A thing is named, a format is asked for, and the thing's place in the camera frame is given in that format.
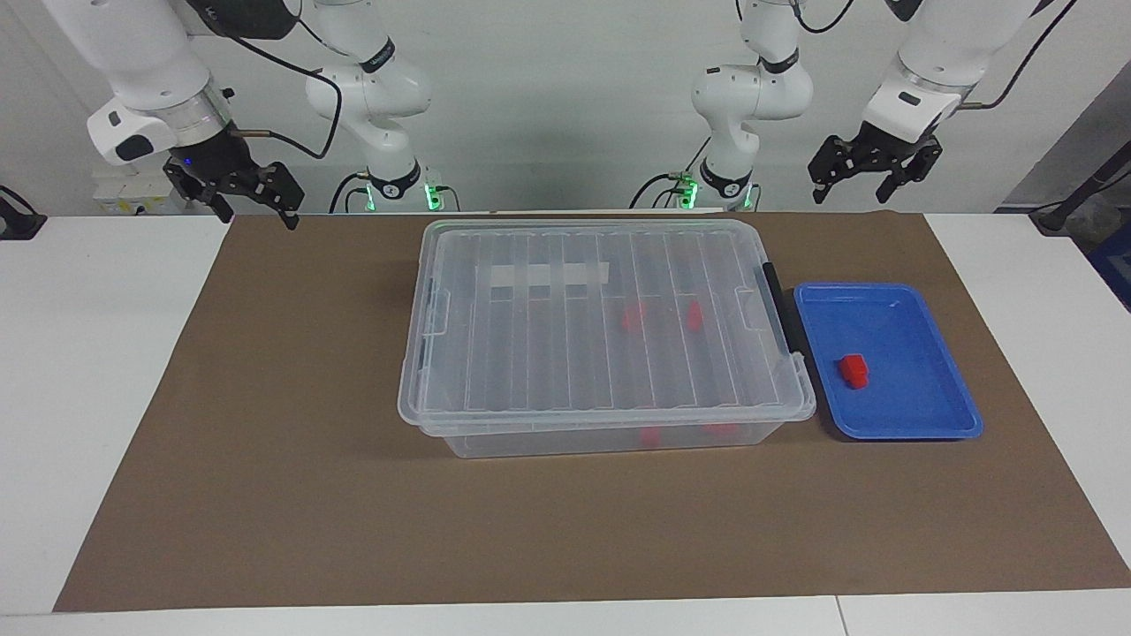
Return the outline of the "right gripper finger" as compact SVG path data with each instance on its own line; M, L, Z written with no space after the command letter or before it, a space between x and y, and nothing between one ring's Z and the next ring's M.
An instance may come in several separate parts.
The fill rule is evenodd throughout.
M185 172L165 172L170 184L185 201L193 201L209 209L214 217L222 223L228 224L234 217L234 210L228 201L218 192L215 184L202 184L195 177Z
M307 194L282 162L273 162L260 170L260 204L278 213L288 231L297 229L299 206Z

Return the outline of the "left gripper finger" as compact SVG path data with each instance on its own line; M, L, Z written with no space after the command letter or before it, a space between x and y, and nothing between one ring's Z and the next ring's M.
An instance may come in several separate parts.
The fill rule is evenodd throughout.
M815 156L808 162L808 177L813 186L812 198L815 205L824 204L834 184L840 184L846 178L854 175L852 151L849 141L832 134L824 138L823 145L815 151Z
M924 181L941 154L941 141L926 140L918 145L908 157L884 158L881 165L884 167L887 177L877 187L877 201L884 204L903 186Z

